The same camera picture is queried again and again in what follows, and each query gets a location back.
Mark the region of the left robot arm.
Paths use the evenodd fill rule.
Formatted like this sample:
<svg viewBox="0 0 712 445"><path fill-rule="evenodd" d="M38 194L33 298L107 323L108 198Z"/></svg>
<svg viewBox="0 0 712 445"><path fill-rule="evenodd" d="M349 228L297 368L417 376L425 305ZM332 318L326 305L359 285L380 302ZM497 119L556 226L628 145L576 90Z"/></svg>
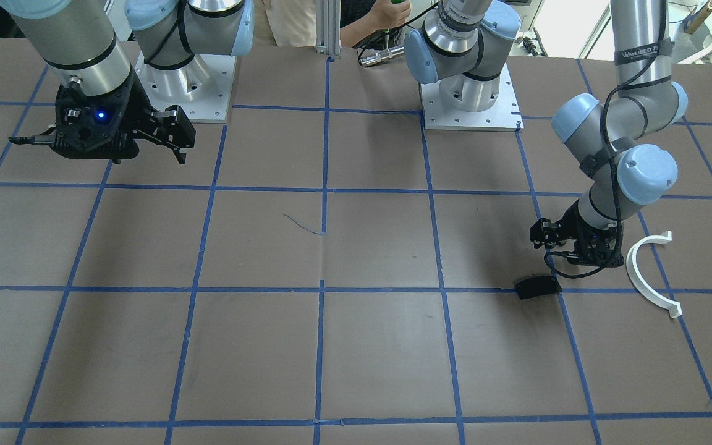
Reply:
<svg viewBox="0 0 712 445"><path fill-rule="evenodd" d="M680 119L689 98L671 79L672 40L665 1L612 1L617 85L607 98L582 93L551 119L562 144L593 181L562 215L530 228L545 259L618 267L622 223L655 203L678 175L672 155L641 139ZM407 67L422 84L437 84L449 103L483 112L496 101L502 68L522 25L501 1L441 1L404 39Z"/></svg>

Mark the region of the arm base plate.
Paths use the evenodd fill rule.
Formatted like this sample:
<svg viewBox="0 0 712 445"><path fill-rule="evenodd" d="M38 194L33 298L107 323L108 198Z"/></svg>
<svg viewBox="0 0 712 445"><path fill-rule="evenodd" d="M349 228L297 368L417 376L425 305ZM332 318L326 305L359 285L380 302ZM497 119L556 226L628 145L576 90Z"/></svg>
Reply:
<svg viewBox="0 0 712 445"><path fill-rule="evenodd" d="M179 105L193 123L225 124L237 61L235 56L196 54L184 67L158 70L139 54L135 72L155 109Z"/></svg>
<svg viewBox="0 0 712 445"><path fill-rule="evenodd" d="M523 130L522 113L507 64L498 78L481 82L461 74L419 85L428 130Z"/></svg>

